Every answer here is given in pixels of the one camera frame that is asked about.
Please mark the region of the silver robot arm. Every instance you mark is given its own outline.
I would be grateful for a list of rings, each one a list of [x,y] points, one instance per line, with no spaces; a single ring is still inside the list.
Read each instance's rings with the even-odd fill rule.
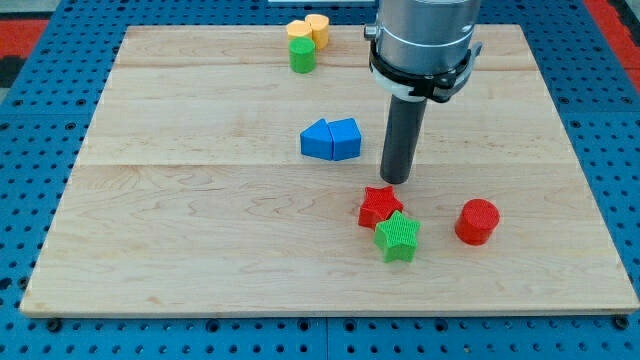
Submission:
[[[363,31],[376,83],[407,102],[449,101],[482,50],[471,42],[480,6],[480,0],[381,0]]]

